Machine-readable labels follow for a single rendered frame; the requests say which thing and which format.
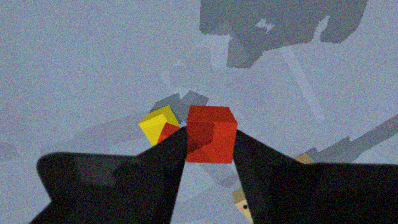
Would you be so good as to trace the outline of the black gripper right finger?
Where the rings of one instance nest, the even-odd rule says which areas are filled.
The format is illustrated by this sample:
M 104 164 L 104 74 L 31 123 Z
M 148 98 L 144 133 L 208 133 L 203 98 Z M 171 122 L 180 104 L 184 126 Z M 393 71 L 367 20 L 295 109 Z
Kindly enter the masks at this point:
M 398 165 L 303 164 L 238 129 L 233 160 L 254 224 L 310 224 L 329 192 L 398 192 Z

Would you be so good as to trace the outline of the red cube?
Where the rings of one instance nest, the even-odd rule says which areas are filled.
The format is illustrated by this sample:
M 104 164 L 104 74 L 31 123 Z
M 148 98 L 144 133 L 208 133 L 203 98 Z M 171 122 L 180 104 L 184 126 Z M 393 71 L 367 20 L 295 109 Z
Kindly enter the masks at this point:
M 168 136 L 170 136 L 171 134 L 173 134 L 174 132 L 176 132 L 177 130 L 179 130 L 179 129 L 180 129 L 180 127 L 172 125 L 172 124 L 169 124 L 169 123 L 166 122 L 164 127 L 163 127 L 163 129 L 162 129 L 162 131 L 161 131 L 161 134 L 159 136 L 157 144 L 159 142 L 161 142 L 162 140 L 164 140 L 165 138 L 167 138 Z
M 229 107 L 191 105 L 186 162 L 232 164 L 237 126 Z

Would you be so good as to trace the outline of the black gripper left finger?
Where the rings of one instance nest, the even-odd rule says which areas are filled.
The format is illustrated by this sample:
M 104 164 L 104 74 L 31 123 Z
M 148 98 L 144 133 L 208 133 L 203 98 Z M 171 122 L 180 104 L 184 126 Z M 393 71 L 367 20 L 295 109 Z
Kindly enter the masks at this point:
M 51 201 L 131 201 L 138 224 L 171 224 L 186 157 L 183 126 L 137 156 L 57 152 L 41 156 L 36 169 Z

